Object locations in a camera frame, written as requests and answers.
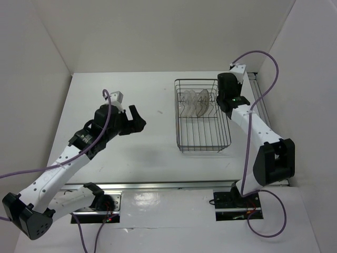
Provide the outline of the clear plate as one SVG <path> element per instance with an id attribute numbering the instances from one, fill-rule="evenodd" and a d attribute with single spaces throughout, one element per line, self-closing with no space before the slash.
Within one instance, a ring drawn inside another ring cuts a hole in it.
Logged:
<path id="1" fill-rule="evenodd" d="M 199 95 L 194 90 L 189 90 L 189 96 L 187 97 L 186 102 L 187 102 L 186 117 L 190 118 L 193 115 L 198 116 L 202 108 L 199 103 Z"/>
<path id="2" fill-rule="evenodd" d="M 203 89 L 197 96 L 195 113 L 197 117 L 202 117 L 208 110 L 210 104 L 210 94 L 207 89 Z"/>
<path id="3" fill-rule="evenodd" d="M 187 117 L 190 110 L 190 98 L 191 93 L 189 90 L 185 90 L 181 95 L 181 100 L 179 102 L 179 116 L 182 118 Z"/>
<path id="4" fill-rule="evenodd" d="M 217 101 L 216 101 L 216 98 L 217 98 L 217 90 L 215 89 L 210 89 L 209 90 L 209 93 L 210 93 L 210 105 L 214 108 L 217 107 Z"/>

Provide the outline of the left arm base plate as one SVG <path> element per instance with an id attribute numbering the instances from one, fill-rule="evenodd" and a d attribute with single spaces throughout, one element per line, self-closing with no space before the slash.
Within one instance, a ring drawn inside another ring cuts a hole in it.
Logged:
<path id="1" fill-rule="evenodd" d="M 119 223 L 120 193 L 105 194 L 98 207 L 84 207 L 73 212 L 81 224 Z"/>

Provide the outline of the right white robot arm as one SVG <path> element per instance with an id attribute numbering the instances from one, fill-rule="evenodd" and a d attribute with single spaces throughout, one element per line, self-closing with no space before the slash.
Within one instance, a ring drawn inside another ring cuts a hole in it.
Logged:
<path id="1" fill-rule="evenodd" d="M 284 139 L 251 109 L 250 102 L 241 95 L 242 83 L 230 72 L 217 75 L 217 104 L 226 116 L 247 134 L 247 145 L 254 144 L 257 155 L 253 168 L 248 172 L 249 151 L 246 158 L 243 177 L 232 184 L 230 201 L 243 206 L 248 195 L 256 193 L 272 183 L 289 179 L 295 174 L 295 144 Z"/>

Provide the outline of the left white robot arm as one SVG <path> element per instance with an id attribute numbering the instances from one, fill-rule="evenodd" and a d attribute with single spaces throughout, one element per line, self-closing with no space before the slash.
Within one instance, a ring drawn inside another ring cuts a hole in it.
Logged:
<path id="1" fill-rule="evenodd" d="M 124 110 L 119 111 L 116 106 L 100 106 L 94 118 L 86 122 L 69 140 L 50 169 L 20 193 L 8 193 L 3 198 L 8 219 L 30 240 L 40 238 L 53 222 L 78 209 L 105 211 L 114 207 L 112 198 L 92 182 L 85 183 L 62 197 L 57 197 L 56 194 L 79 169 L 105 149 L 114 137 L 143 131 L 145 120 L 134 105 L 129 109 L 131 120 Z"/>

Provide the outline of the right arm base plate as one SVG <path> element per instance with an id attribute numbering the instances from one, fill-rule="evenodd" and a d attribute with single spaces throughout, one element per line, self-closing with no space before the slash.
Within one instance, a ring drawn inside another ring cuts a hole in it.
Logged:
<path id="1" fill-rule="evenodd" d="M 233 181 L 211 181 L 213 193 L 209 204 L 215 209 L 216 221 L 264 219 L 260 197 L 254 193 L 242 198 L 231 190 Z"/>

